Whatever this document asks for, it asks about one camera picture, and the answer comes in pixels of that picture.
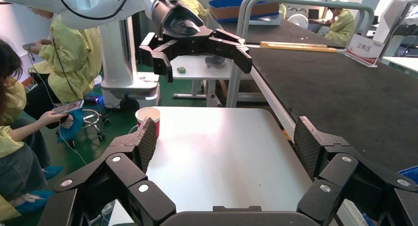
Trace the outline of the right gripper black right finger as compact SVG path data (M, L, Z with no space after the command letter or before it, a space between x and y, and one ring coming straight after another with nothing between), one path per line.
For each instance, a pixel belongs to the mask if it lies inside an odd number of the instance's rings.
M313 178L298 213L327 226L349 200L381 226L417 225L418 183L408 173L367 160L345 139L319 131L305 116L296 122L294 144Z

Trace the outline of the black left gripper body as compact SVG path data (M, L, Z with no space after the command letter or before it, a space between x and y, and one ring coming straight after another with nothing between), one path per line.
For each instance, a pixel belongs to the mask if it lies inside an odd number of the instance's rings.
M182 2L159 0L155 3L151 20L157 30L157 41L175 40L174 51L179 55L195 55L207 52L212 30Z

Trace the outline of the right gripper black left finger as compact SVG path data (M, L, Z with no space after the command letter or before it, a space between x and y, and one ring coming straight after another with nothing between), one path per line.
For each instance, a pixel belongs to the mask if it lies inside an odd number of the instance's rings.
M156 141L156 123L149 117L138 131L114 138L97 160L58 181L39 225L88 226L114 200L136 225L161 225L176 206L146 175Z

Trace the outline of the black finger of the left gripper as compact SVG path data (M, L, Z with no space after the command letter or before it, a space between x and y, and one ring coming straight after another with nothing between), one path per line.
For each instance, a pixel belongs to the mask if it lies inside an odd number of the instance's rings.
M230 32L216 29L207 36L207 53L233 60L234 64L244 73L251 72L253 61L245 39Z
M141 61L152 68L154 74L164 76L168 83L172 83L174 78L171 61L186 51L181 47L186 46L189 40L187 36L163 33L163 36L159 37L150 32L139 46Z

